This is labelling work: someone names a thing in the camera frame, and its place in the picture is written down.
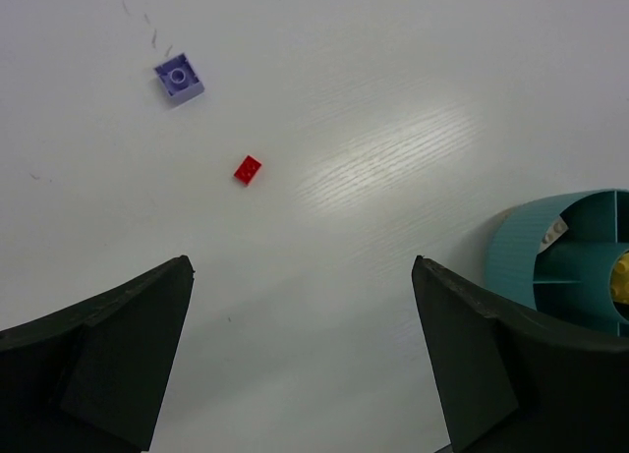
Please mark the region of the small red lego plate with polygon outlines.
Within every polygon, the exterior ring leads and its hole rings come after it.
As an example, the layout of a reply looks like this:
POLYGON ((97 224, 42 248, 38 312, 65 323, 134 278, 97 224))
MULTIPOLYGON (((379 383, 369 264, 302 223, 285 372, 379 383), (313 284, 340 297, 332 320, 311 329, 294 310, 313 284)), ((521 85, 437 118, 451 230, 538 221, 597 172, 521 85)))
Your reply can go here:
POLYGON ((256 158, 247 155, 234 172, 233 177, 246 187, 252 182, 261 166, 262 164, 256 158))

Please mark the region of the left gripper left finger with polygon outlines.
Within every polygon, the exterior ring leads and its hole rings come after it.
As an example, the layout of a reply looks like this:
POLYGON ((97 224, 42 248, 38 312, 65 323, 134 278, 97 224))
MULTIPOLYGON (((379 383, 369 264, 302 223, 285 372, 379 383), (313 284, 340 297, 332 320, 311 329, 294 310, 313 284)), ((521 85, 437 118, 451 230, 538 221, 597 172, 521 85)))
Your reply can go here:
POLYGON ((148 451, 193 284, 181 255, 2 330, 2 451, 148 451))

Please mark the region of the small yellow lego brick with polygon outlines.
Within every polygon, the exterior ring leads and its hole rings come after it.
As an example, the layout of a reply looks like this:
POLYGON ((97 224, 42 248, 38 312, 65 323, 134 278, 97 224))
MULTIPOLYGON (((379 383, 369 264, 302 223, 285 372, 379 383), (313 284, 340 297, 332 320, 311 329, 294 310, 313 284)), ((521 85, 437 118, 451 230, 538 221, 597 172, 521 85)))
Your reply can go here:
POLYGON ((609 288, 613 301, 629 305, 629 253, 623 254, 613 266, 609 288))

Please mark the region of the tan lego brick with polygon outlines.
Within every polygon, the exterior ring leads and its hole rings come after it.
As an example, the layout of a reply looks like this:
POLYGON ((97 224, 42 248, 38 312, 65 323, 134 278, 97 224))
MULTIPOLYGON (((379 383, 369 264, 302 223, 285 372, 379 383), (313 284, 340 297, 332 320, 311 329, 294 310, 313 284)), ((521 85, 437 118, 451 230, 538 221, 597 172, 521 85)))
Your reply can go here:
POLYGON ((568 231, 568 229, 569 227, 564 219, 561 216, 557 217, 545 231, 539 246, 538 253, 541 254, 545 252, 560 237, 562 237, 568 231))

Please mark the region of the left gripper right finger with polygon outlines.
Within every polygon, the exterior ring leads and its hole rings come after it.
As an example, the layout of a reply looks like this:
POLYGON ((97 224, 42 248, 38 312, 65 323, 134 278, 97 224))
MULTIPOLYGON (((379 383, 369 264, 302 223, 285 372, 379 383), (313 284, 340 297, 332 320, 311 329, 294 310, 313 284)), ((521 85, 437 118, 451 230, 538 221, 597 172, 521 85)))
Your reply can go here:
POLYGON ((412 282, 455 452, 625 452, 628 341, 418 256, 412 282))

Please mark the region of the small purple lego piece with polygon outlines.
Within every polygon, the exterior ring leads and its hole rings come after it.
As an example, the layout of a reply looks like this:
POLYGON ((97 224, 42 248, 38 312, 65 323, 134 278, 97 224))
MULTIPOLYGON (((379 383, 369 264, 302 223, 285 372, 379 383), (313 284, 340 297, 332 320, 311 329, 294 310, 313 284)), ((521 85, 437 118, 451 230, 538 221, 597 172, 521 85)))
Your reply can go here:
POLYGON ((170 107, 180 106, 205 91, 203 82, 185 53, 155 66, 153 71, 170 107))

